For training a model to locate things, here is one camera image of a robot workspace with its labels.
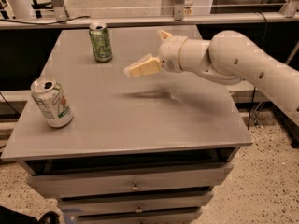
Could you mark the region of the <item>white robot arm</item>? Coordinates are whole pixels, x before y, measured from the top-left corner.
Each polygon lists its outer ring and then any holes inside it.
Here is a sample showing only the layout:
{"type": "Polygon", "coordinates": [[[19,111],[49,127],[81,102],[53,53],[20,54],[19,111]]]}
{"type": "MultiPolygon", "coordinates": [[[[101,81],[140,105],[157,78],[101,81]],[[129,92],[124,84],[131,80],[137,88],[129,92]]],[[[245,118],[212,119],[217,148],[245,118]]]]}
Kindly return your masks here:
{"type": "Polygon", "coordinates": [[[222,31],[203,40],[161,30],[159,37],[157,55],[148,54],[126,67],[126,76],[148,76],[164,69],[192,72],[223,85],[246,80],[299,125],[299,71],[272,58],[246,36],[222,31]]]}

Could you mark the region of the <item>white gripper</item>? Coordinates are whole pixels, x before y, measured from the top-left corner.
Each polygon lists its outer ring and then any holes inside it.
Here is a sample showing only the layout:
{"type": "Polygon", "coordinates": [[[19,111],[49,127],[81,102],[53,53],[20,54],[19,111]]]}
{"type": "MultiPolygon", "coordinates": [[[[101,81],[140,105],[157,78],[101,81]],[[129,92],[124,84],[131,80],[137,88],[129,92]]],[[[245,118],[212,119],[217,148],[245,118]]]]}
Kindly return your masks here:
{"type": "Polygon", "coordinates": [[[124,68],[128,77],[142,77],[159,73],[163,68],[168,72],[181,73],[180,51],[187,41],[187,36],[173,36],[165,30],[158,30],[157,35],[163,42],[158,48],[158,58],[147,54],[139,61],[124,68]]]}

